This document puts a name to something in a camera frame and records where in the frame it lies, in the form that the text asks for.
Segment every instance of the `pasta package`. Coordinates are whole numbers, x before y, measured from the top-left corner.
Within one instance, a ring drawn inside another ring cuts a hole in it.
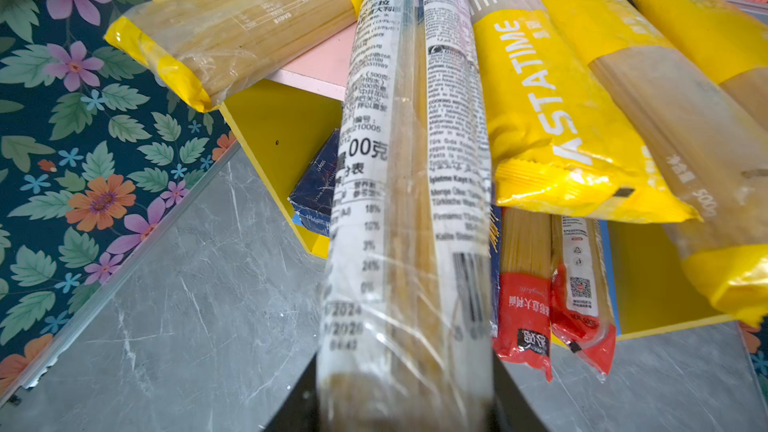
[[[640,12],[768,130],[768,26],[725,0],[633,0]]]
[[[503,210],[498,336],[493,349],[501,360],[539,369],[552,382],[552,218],[519,208]]]
[[[467,0],[364,0],[322,301],[322,430],[486,430],[490,153]]]
[[[626,0],[542,0],[703,221],[667,226],[690,282],[749,324],[768,313],[768,132]]]
[[[497,204],[622,222],[697,216],[540,0],[469,3]]]
[[[154,0],[105,39],[199,112],[354,24],[362,0]]]
[[[552,216],[552,334],[602,375],[610,373],[616,321],[598,221]]]

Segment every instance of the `red label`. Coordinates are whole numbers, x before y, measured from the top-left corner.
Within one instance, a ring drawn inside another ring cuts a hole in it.
[[[522,273],[501,274],[498,337],[493,348],[502,360],[541,369],[552,381],[549,360],[549,280]]]

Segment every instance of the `yellow shelf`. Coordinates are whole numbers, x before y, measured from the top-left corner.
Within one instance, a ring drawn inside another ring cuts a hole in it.
[[[310,78],[324,81],[328,87],[323,89],[331,90],[327,95],[335,99],[262,80],[228,99],[222,108],[224,118],[299,241],[308,253],[320,257],[328,254],[328,238],[293,224],[288,196],[317,150],[340,125],[338,88],[343,80],[339,80],[338,62],[348,63],[349,59],[339,52],[349,53],[351,37],[351,32],[346,31],[316,48],[324,49],[328,61],[319,61],[315,68],[320,73]],[[730,320],[712,309],[685,279],[674,246],[661,226],[611,223],[609,229],[616,313],[622,331],[619,340]]]

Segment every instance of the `sticker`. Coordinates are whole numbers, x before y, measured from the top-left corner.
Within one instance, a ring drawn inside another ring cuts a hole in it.
[[[598,294],[594,286],[592,249],[586,218],[562,217],[563,263],[568,271],[567,307],[573,312],[598,316]]]

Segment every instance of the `yellow plastic bag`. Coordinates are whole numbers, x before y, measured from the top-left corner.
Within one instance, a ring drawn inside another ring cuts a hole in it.
[[[207,112],[353,24],[362,0],[155,0],[104,37]]]
[[[682,222],[648,148],[540,0],[470,0],[500,206]]]
[[[768,133],[626,0],[542,0],[703,221],[667,226],[713,307],[768,314]]]
[[[768,130],[768,26],[725,0],[634,0],[712,81]]]

